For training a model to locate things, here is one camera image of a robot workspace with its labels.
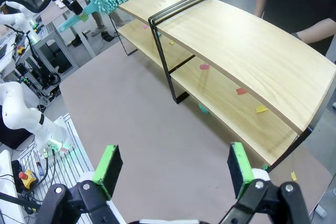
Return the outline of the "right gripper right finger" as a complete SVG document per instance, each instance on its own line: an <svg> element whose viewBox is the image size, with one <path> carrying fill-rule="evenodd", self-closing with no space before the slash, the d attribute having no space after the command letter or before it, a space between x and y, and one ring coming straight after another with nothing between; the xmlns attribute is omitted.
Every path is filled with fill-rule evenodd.
<svg viewBox="0 0 336 224"><path fill-rule="evenodd" d="M255 214L271 223L311 222L299 184L274 185L265 170L251 167L242 143L230 144L227 165L237 201L220 223L250 223Z"/></svg>

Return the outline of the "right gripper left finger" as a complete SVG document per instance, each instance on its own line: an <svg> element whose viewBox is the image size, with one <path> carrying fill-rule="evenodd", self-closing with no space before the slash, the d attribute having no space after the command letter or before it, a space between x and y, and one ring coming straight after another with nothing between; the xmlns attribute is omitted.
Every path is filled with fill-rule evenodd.
<svg viewBox="0 0 336 224"><path fill-rule="evenodd" d="M91 179L68 188L49 187L36 217L37 223L77 223L87 214L92 223L119 223L107 202L111 200L123 161L119 146L108 145Z"/></svg>

